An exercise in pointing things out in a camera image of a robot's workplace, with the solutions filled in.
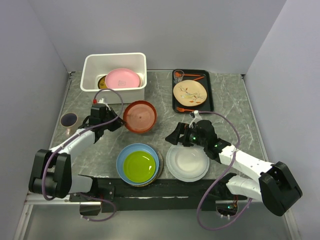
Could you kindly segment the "yellow patterned small plate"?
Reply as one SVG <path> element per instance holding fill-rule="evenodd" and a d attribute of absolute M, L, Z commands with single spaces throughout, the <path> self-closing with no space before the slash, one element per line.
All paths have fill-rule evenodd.
<path fill-rule="evenodd" d="M 98 89 L 107 89 L 106 76 L 102 76 L 97 82 Z"/>

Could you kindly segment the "cream green leaf plate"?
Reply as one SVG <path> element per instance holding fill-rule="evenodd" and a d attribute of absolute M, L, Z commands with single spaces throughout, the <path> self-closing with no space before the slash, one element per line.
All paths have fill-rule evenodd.
<path fill-rule="evenodd" d="M 144 75 L 142 73 L 137 73 L 139 76 L 139 87 L 142 87 L 144 84 Z"/>

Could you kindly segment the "lime green plate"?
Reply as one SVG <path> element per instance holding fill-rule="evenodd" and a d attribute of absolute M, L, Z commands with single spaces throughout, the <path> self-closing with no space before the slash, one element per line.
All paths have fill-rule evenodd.
<path fill-rule="evenodd" d="M 125 158 L 123 171 L 130 181 L 143 183 L 154 175 L 156 171 L 156 162 L 153 156 L 148 152 L 135 151 Z"/>

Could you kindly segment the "pink plastic plate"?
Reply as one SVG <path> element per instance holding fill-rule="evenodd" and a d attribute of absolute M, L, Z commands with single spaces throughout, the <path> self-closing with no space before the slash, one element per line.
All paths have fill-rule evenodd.
<path fill-rule="evenodd" d="M 130 69 L 118 68 L 106 75 L 105 85 L 109 89 L 138 88 L 140 86 L 140 77 Z"/>

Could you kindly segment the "olive fluted plate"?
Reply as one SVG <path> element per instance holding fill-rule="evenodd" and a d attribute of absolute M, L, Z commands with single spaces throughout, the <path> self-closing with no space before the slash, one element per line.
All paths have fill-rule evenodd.
<path fill-rule="evenodd" d="M 136 187 L 136 188 L 142 188 L 142 187 L 145 187 L 145 186 L 152 184 L 161 175 L 162 170 L 163 170 L 163 166 L 164 166 L 163 156 L 161 153 L 158 155 L 158 159 L 159 159 L 159 169 L 158 169 L 156 175 L 152 179 L 148 180 L 146 183 L 140 183 L 138 185 L 132 184 L 131 186 Z"/>

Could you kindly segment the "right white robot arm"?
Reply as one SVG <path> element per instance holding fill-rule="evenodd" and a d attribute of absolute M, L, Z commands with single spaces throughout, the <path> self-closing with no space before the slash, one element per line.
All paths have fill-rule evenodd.
<path fill-rule="evenodd" d="M 217 136 L 209 120 L 192 124 L 179 122 L 165 141 L 184 147 L 200 146 L 211 160 L 243 173 L 246 177 L 234 173 L 221 177 L 223 184 L 218 192 L 224 199 L 234 195 L 245 196 L 262 202 L 271 213 L 281 217 L 303 196 L 285 163 L 266 162 L 237 150 L 230 142 Z"/>

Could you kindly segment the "blue plastic plate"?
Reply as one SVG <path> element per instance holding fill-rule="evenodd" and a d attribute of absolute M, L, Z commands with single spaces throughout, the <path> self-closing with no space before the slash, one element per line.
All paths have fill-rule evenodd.
<path fill-rule="evenodd" d="M 157 173 L 157 171 L 158 171 L 158 169 L 159 169 L 159 158 L 158 158 L 158 156 L 157 156 L 157 153 L 155 152 L 155 150 L 154 150 L 151 146 L 149 146 L 149 145 L 147 145 L 147 144 L 143 144 L 143 143 L 133 143 L 133 144 L 130 144 L 130 145 L 126 146 L 126 147 L 119 153 L 119 155 L 118 155 L 118 157 L 117 157 L 117 160 L 116 160 L 116 170 L 117 170 L 118 175 L 120 176 L 120 178 L 121 178 L 124 182 L 126 182 L 126 183 L 128 183 L 128 184 L 133 184 L 133 185 L 144 184 L 144 183 L 146 183 L 146 182 L 148 181 L 148 180 L 147 180 L 147 181 L 142 182 L 142 183 L 132 182 L 132 181 L 130 181 L 130 180 L 126 177 L 126 175 L 125 175 L 125 173 L 124 173 L 123 164 L 124 164 L 124 161 L 125 161 L 126 157 L 127 157 L 129 154 L 131 154 L 131 153 L 133 153 L 133 152 L 136 152 L 136 151 L 144 151 L 144 152 L 147 152 L 147 153 L 149 153 L 150 155 L 153 156 L 153 158 L 154 158 L 154 160 L 155 160 L 155 163 L 156 163 L 156 170 L 155 170 L 155 173 L 153 174 L 153 176 L 152 176 L 150 179 L 152 179 L 152 178 L 156 175 L 156 173 Z"/>

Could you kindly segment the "red fluted plate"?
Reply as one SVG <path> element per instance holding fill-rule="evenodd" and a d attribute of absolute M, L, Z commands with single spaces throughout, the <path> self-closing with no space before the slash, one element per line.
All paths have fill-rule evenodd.
<path fill-rule="evenodd" d="M 157 111 L 151 103 L 138 100 L 127 106 L 123 113 L 123 120 L 130 132 L 144 134 L 156 124 Z"/>

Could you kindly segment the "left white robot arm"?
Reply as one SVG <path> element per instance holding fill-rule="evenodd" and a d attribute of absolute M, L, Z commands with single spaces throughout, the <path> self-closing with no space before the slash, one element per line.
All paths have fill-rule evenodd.
<path fill-rule="evenodd" d="M 73 160 L 86 148 L 95 144 L 105 131 L 114 132 L 126 122 L 109 106 L 95 103 L 75 133 L 63 143 L 36 152 L 28 183 L 28 190 L 50 201 L 68 194 L 81 192 L 88 201 L 100 193 L 94 179 L 84 175 L 72 175 Z"/>

